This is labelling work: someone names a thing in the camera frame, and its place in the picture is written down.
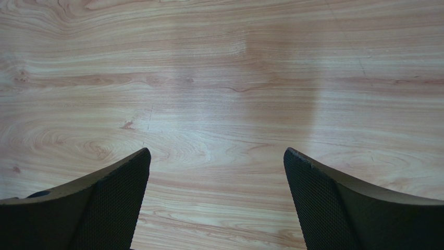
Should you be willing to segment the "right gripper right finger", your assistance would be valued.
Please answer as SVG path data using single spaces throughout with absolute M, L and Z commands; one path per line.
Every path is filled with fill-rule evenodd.
M 286 149 L 308 249 L 443 249 L 443 201 L 389 190 Z

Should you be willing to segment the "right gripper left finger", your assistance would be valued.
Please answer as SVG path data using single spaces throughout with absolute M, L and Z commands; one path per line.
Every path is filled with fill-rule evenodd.
M 1 200 L 1 249 L 130 249 L 150 162 L 142 148 L 65 184 Z

